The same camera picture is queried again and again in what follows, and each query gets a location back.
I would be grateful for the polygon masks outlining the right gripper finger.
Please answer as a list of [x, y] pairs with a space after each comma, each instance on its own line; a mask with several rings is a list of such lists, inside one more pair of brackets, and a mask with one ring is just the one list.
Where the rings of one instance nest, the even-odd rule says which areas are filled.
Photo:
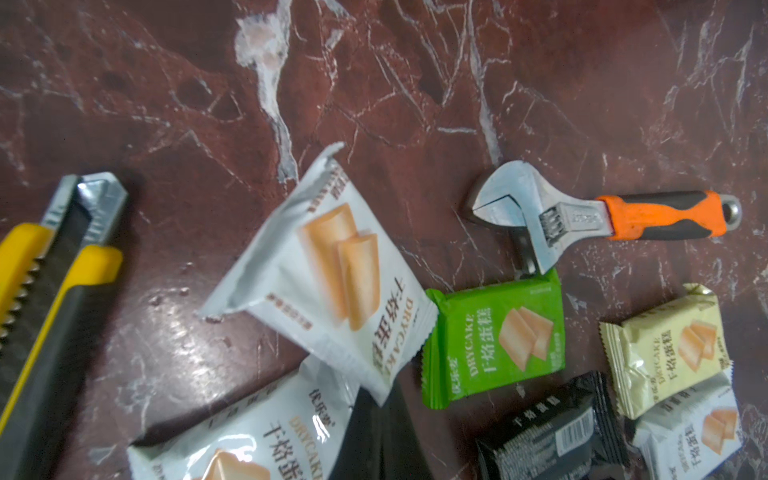
[[395, 385], [382, 406], [366, 390], [361, 390], [329, 478], [431, 477], [401, 387]]

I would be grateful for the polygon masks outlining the white drycake cookie packet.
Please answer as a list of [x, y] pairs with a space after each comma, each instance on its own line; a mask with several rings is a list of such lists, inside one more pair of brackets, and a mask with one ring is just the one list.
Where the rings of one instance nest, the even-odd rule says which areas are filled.
[[326, 479], [359, 384], [309, 356], [173, 439], [127, 450], [135, 479]]

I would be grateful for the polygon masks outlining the black cookie packet barcode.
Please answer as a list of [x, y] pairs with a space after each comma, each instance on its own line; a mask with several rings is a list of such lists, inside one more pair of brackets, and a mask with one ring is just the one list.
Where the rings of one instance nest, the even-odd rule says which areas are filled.
[[482, 479], [623, 479], [630, 466], [605, 373], [572, 378], [476, 439]]

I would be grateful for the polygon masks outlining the cream cookie packet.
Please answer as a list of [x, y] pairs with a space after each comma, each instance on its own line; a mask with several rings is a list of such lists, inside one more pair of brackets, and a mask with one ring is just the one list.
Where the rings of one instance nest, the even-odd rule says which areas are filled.
[[618, 411], [631, 420], [731, 366], [717, 295], [701, 284], [684, 288], [680, 298], [599, 326]]

